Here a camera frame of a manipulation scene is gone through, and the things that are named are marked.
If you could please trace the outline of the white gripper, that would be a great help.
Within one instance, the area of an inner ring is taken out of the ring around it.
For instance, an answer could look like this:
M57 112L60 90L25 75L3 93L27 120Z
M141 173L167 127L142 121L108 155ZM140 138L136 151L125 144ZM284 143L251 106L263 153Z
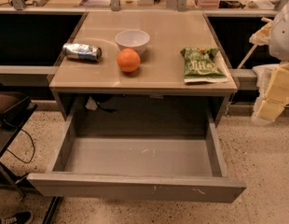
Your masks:
M249 38L249 42L264 46L269 44L269 54L281 61L289 61L289 0L271 22ZM252 122L268 125L289 105L289 63L280 63L271 72L268 85L260 88L255 100Z

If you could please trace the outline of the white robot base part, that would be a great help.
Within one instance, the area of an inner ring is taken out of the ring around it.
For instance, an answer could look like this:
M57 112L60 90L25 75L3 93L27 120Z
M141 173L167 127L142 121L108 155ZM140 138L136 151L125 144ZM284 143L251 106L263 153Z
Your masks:
M263 64L258 65L253 68L256 73L256 87L258 89L265 88L271 77L271 72L275 70L279 65L277 63L273 64Z

